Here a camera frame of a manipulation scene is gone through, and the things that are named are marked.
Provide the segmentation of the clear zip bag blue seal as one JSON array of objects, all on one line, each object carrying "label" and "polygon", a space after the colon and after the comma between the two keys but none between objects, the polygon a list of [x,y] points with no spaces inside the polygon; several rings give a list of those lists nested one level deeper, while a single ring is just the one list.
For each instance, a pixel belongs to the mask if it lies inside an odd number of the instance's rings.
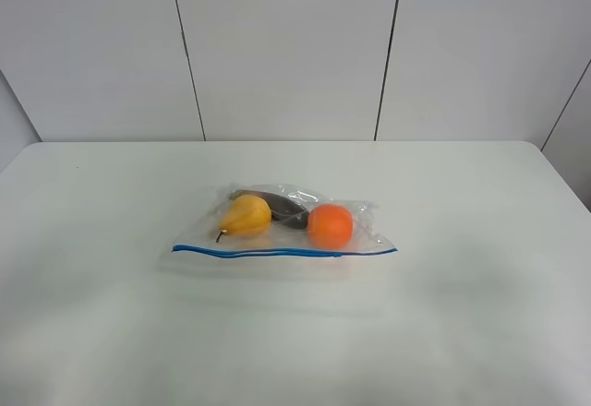
[{"label": "clear zip bag blue seal", "polygon": [[[271,220],[270,229],[252,237],[223,236],[216,242],[219,224],[234,202],[228,196],[238,190],[258,190],[292,199],[304,206],[309,213],[319,205],[335,204],[349,210],[353,217],[354,231],[351,241],[341,250],[325,250],[315,247],[308,240],[308,228],[297,231]],[[375,205],[366,200],[342,200],[303,189],[295,185],[229,185],[217,192],[211,208],[174,241],[171,252],[199,254],[216,259],[243,259],[254,257],[377,257],[395,253],[397,248],[373,227]]]}]

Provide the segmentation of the dark purple eggplant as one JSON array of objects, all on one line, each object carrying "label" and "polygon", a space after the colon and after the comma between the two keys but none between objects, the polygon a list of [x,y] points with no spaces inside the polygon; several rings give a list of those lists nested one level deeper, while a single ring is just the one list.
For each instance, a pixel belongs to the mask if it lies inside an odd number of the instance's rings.
[{"label": "dark purple eggplant", "polygon": [[304,206],[295,203],[288,197],[265,191],[246,189],[238,189],[232,192],[228,197],[231,200],[236,200],[243,195],[262,198],[271,210],[271,219],[279,222],[286,228],[304,231],[308,227],[309,211]]}]

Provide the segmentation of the orange fruit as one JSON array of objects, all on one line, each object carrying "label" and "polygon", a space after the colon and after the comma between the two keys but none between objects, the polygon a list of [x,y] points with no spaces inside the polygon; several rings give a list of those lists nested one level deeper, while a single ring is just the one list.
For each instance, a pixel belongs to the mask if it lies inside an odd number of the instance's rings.
[{"label": "orange fruit", "polygon": [[308,240],[319,249],[343,249],[351,241],[353,231],[353,217],[342,206],[319,205],[308,215]]}]

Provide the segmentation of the yellow pear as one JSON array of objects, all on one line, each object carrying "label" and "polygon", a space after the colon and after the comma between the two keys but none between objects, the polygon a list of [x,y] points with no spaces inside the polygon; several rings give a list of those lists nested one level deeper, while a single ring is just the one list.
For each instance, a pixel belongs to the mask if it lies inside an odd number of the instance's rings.
[{"label": "yellow pear", "polygon": [[271,209],[254,195],[237,197],[219,224],[216,242],[223,236],[252,237],[266,233],[271,227]]}]

